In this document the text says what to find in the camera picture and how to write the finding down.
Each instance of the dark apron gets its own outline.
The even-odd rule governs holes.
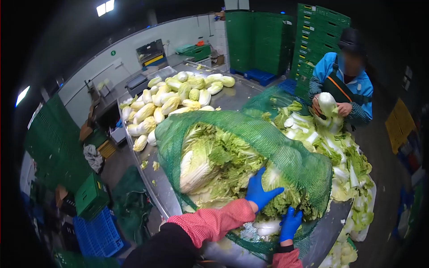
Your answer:
[[[350,91],[350,89],[344,84],[343,81],[341,81],[337,77],[337,71],[338,71],[338,56],[335,57],[335,62],[332,65],[332,72],[329,74],[329,76],[325,79],[322,87],[323,92],[330,93],[336,102],[356,102],[359,105],[363,105],[364,103],[371,102],[370,97],[366,97],[359,94],[354,94]],[[314,108],[313,110],[315,113],[322,119],[326,119],[326,116],[323,114],[319,114],[317,110]]]

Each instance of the gloved hand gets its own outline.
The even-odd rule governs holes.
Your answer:
[[[282,215],[282,220],[280,222],[281,231],[280,231],[280,242],[283,242],[287,239],[293,239],[296,231],[302,222],[302,211],[298,211],[293,216],[295,209],[293,207],[289,207],[287,209],[286,215]]]
[[[284,188],[280,187],[272,191],[265,192],[262,188],[261,182],[261,177],[264,172],[265,167],[262,167],[255,176],[249,179],[249,186],[247,187],[245,199],[247,201],[253,201],[258,206],[258,210],[256,212],[259,212],[271,199],[284,191]]]

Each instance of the ceiling light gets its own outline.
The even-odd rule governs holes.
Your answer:
[[[106,2],[106,12],[113,10],[113,4],[115,3],[115,0],[110,0]]]
[[[16,104],[15,107],[18,106],[18,103],[20,103],[22,101],[22,99],[25,97],[25,95],[27,94],[27,91],[30,89],[30,86],[26,87],[19,95],[18,95],[18,99],[16,100]]]
[[[100,5],[97,7],[97,13],[98,13],[99,17],[106,13],[106,4],[105,3],[103,5]]]

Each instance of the yellow sign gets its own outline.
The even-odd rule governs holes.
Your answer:
[[[416,129],[414,120],[401,99],[398,99],[385,124],[392,151],[397,154],[399,147],[407,141],[410,132]]]

